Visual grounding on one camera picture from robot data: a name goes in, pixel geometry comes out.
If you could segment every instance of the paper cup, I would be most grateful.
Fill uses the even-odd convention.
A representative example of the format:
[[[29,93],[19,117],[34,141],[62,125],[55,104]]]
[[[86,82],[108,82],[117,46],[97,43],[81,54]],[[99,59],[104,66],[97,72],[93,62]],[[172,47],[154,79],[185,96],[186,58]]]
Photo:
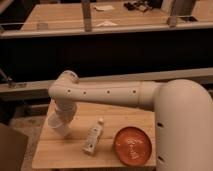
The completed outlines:
[[[60,110],[56,107],[55,109],[55,113],[58,115],[59,119],[61,119],[61,121],[63,123],[70,123],[76,113],[77,110],[77,105],[73,105],[72,108],[70,110]]]
[[[48,126],[54,129],[62,137],[66,137],[70,134],[70,128],[68,124],[65,124],[56,114],[52,114],[48,118]]]

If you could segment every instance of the white cup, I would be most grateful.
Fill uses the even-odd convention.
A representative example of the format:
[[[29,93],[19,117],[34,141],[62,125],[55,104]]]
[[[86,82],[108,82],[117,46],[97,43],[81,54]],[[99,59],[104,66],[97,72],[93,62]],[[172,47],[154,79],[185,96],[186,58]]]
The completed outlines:
[[[63,123],[58,115],[55,113],[48,117],[48,126],[54,129],[62,137],[67,137],[70,134],[70,128],[68,124]]]

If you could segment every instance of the wooden table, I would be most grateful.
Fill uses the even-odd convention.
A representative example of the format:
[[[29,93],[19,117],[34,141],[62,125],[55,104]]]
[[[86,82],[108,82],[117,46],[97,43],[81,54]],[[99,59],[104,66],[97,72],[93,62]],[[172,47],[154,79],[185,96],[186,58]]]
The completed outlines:
[[[152,142],[152,155],[144,168],[155,166],[154,114],[140,109],[77,103],[78,110],[70,123],[71,137],[61,138],[44,123],[32,167],[53,168],[103,168],[124,167],[113,150],[115,134],[123,127],[136,126],[144,130]],[[53,113],[51,102],[47,116]],[[94,157],[83,153],[82,147],[90,128],[100,118],[104,118],[104,132],[98,143]]]
[[[123,3],[124,1],[91,3],[92,26],[97,27],[98,24],[106,20],[117,24],[117,26],[165,24],[169,17],[160,9],[146,13],[137,10],[128,11],[123,7]],[[98,12],[94,9],[95,5],[112,5],[115,9]],[[197,1],[192,15],[200,22],[213,21],[213,1]],[[48,24],[48,29],[83,28],[81,4],[38,4],[27,18],[22,30],[37,30],[37,23]]]

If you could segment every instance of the background desk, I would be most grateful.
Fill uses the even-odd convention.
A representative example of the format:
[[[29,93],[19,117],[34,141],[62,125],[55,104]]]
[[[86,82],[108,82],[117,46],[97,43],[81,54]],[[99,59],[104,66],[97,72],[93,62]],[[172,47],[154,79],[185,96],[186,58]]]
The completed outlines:
[[[160,9],[146,13],[137,10],[128,11],[123,7],[123,3],[124,1],[91,3],[93,27],[105,20],[116,23],[118,26],[166,24],[169,17]],[[112,5],[115,9],[98,12],[94,9],[95,5]],[[197,1],[192,15],[200,22],[213,21],[213,2],[211,0]],[[27,18],[22,30],[36,30],[37,22],[47,23],[49,29],[83,28],[81,4],[38,4]]]
[[[53,111],[54,103],[51,102],[47,115]],[[104,132],[97,153],[91,157],[83,153],[82,147],[89,129],[100,117],[105,121]],[[139,109],[87,103],[78,103],[77,113],[70,123],[72,138],[62,139],[45,121],[32,166],[36,169],[124,167],[115,156],[112,145],[115,134],[126,126],[137,126],[150,137],[153,151],[144,168],[152,169],[155,166],[154,114]]]

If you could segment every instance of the orange plate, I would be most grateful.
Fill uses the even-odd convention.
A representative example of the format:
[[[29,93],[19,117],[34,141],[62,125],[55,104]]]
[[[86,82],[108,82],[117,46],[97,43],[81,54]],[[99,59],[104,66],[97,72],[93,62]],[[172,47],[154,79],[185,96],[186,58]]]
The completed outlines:
[[[120,161],[128,166],[142,166],[151,156],[152,144],[141,129],[121,129],[114,140],[114,149]]]

